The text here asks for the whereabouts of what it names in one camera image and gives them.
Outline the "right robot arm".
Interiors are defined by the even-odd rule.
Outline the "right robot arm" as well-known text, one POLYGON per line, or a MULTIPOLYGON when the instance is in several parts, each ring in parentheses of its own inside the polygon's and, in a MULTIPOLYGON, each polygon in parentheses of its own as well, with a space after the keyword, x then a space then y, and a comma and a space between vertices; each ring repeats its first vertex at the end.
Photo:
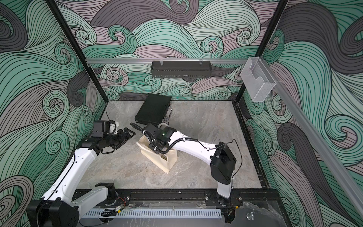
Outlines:
POLYGON ((149 141, 153 153, 166 155, 172 149, 198 158, 210 166, 211 176, 217 181, 217 193, 228 199, 232 191, 233 172, 237 160, 227 143, 209 144, 188 137, 169 127, 148 124, 139 129, 149 141))

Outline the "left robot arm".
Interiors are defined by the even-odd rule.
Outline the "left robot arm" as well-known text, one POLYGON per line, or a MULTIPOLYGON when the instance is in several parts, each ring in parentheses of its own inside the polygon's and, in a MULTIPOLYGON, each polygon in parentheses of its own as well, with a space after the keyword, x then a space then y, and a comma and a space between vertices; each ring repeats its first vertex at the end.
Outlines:
POLYGON ((113 183, 98 183, 85 195, 73 199, 83 175, 104 148, 116 150, 135 136, 128 128, 116 134, 97 132, 94 137, 81 140, 68 165, 55 183, 38 200, 32 200, 27 208, 32 227, 75 227, 79 220, 101 202, 113 205, 117 193, 113 183))

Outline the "cream canvas tote bag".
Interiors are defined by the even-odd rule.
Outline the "cream canvas tote bag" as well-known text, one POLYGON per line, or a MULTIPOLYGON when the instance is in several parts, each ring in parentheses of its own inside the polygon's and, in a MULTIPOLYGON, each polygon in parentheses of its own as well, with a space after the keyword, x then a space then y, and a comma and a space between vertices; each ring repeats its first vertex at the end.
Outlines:
POLYGON ((148 147, 149 141, 145 135, 139 139, 137 145, 140 148, 141 154, 143 154, 156 166, 168 174, 178 159, 177 151, 169 148, 171 135, 176 132, 176 130, 171 129, 167 124, 164 123, 162 123, 160 127, 157 128, 159 131, 157 134, 157 139, 163 143, 162 153, 154 153, 148 147))

